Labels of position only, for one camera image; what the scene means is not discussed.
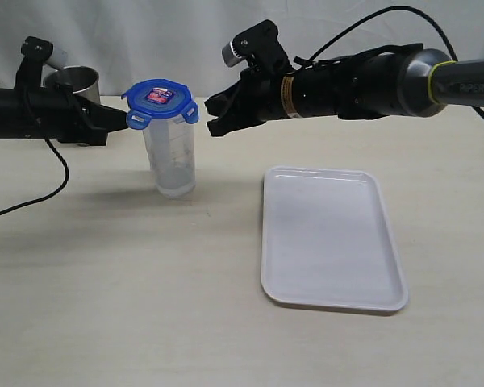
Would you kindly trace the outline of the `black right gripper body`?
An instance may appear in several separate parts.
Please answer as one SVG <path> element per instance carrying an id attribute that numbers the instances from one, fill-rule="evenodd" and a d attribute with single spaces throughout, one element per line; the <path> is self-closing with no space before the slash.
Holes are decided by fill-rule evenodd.
<path id="1" fill-rule="evenodd" d="M 292 101 L 294 68 L 277 37 L 276 24 L 266 19 L 232 39 L 248 63 L 238 81 L 246 85 L 245 115 L 261 120 L 262 124 L 298 117 Z"/>

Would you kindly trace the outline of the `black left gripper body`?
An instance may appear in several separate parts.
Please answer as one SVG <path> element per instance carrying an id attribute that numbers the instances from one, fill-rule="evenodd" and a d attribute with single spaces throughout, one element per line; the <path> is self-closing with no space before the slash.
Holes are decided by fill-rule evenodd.
<path id="1" fill-rule="evenodd" d="M 54 139 L 70 143 L 73 93 L 68 86 L 42 86 L 42 70 L 54 44 L 28 36 L 11 89 L 0 88 L 0 139 Z"/>

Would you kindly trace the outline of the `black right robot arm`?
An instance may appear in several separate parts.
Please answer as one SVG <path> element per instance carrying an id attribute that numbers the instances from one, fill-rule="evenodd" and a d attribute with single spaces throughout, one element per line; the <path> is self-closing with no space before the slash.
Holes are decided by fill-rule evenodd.
<path id="1" fill-rule="evenodd" d="M 484 59 L 457 61 L 422 44 L 384 45 L 329 60 L 297 57 L 294 69 L 277 37 L 266 19 L 223 48 L 226 66 L 248 66 L 206 100 L 212 136 L 285 119 L 428 118 L 448 105 L 484 107 Z"/>

